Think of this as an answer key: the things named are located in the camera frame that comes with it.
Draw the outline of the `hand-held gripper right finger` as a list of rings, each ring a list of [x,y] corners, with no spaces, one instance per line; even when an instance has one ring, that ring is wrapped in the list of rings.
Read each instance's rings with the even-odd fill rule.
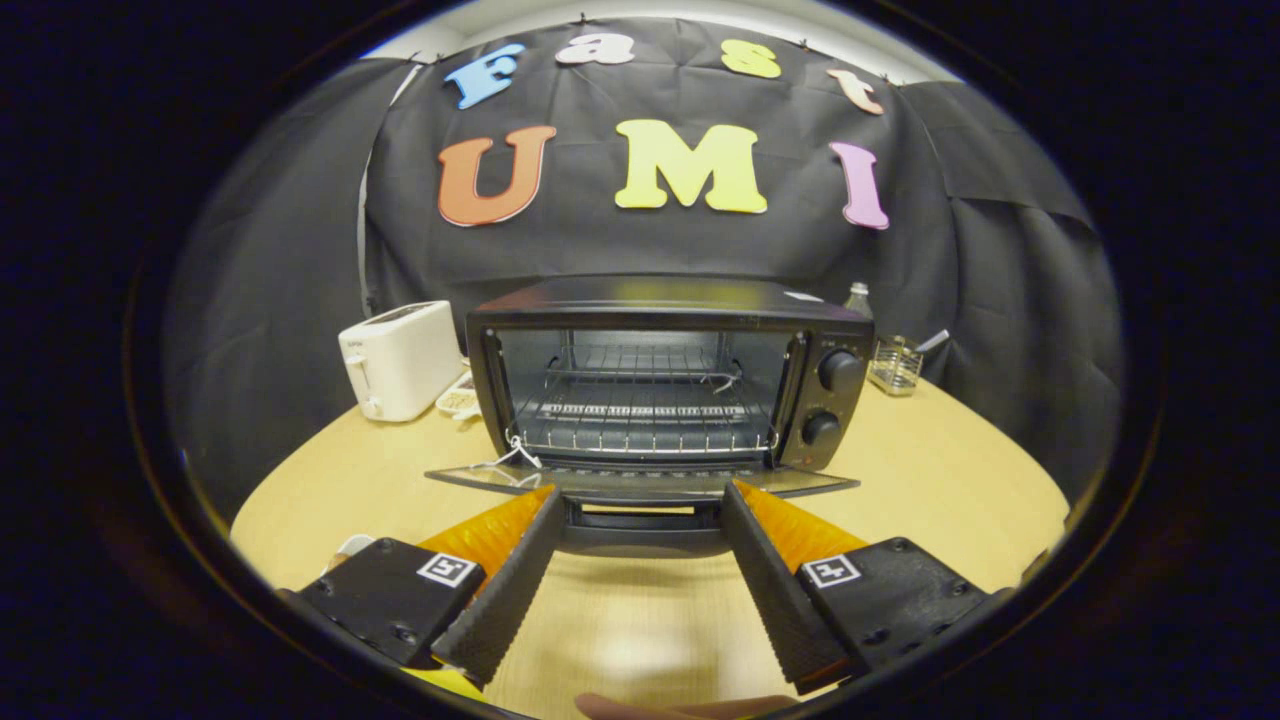
[[[808,694],[895,667],[982,621],[987,592],[915,541],[876,543],[773,492],[731,480],[719,524],[783,678]]]

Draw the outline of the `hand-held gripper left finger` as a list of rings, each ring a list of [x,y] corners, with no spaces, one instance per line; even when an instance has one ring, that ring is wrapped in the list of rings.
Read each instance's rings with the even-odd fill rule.
[[[567,518],[544,486],[417,544],[383,537],[288,594],[288,605],[378,662],[453,667],[484,688],[508,653]]]

